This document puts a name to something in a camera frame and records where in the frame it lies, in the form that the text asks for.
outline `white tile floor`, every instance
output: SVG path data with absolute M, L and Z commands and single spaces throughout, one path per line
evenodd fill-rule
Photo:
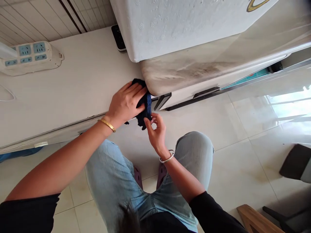
M 295 198 L 294 208 L 308 200 L 309 184 L 283 178 L 278 171 L 294 144 L 311 147 L 310 73 L 311 69 L 292 71 L 171 112 L 161 111 L 168 148 L 189 131 L 211 138 L 215 153 L 208 192 L 237 219 L 236 207 L 242 204 L 257 210 L 272 206 L 286 213 L 292 207 L 289 199 Z M 145 191 L 153 192 L 158 156 L 147 131 L 141 131 L 134 120 L 109 139 L 140 168 Z M 34 166 L 64 145 L 50 145 L 35 155 L 1 163 L 0 202 Z M 53 232 L 106 232 L 84 170 L 62 192 Z

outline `silver bangle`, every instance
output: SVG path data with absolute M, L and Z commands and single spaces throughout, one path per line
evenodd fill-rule
M 170 161 L 170 160 L 174 157 L 174 155 L 175 155 L 174 150 L 168 150 L 168 151 L 172 151 L 172 152 L 173 152 L 172 155 L 171 155 L 171 157 L 169 157 L 167 160 L 164 160 L 164 161 L 162 161 L 162 159 L 160 158 L 160 162 L 161 162 L 161 163 L 166 163 L 166 162 Z

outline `person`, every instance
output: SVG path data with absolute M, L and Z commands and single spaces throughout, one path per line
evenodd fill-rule
M 112 98 L 103 117 L 107 124 L 98 121 L 30 171 L 0 205 L 0 232 L 51 232 L 58 196 L 84 167 L 109 233 L 197 232 L 198 221 L 204 232 L 246 232 L 206 192 L 213 145 L 200 132 L 182 136 L 172 156 L 162 117 L 145 118 L 151 145 L 161 161 L 168 161 L 160 167 L 163 179 L 154 193 L 135 181 L 133 164 L 107 137 L 145 109 L 136 106 L 146 92 L 127 83 Z

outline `slipper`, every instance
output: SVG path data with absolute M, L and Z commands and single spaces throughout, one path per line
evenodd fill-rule
M 166 170 L 165 165 L 163 163 L 160 163 L 159 172 L 158 172 L 158 181 L 156 183 L 156 189 L 158 189 L 161 186 L 163 179 L 166 176 L 166 174 L 167 174 L 167 170 Z
M 143 181 L 142 181 L 142 175 L 140 174 L 140 171 L 134 167 L 134 175 L 135 175 L 135 181 L 136 183 L 142 188 L 143 190 Z

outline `white countertop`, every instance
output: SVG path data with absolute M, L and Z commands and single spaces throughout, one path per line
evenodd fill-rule
M 0 102 L 0 147 L 103 114 L 116 91 L 143 78 L 140 65 L 117 50 L 110 27 L 51 44 L 65 57 L 59 68 L 16 77 L 0 73 L 0 84 L 16 96 Z

